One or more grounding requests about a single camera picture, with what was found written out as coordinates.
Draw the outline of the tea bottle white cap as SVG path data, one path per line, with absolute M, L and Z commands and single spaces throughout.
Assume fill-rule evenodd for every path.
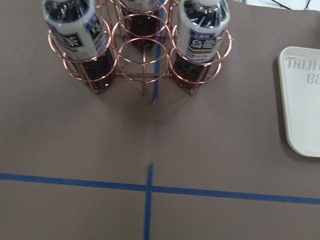
M 225 0 L 182 0 L 178 5 L 176 83 L 186 90 L 196 87 L 201 73 L 209 68 L 230 23 L 230 10 Z

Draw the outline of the cream bear tray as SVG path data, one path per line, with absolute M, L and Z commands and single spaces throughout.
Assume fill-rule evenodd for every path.
M 320 51 L 289 46 L 278 57 L 285 135 L 306 157 L 320 156 Z

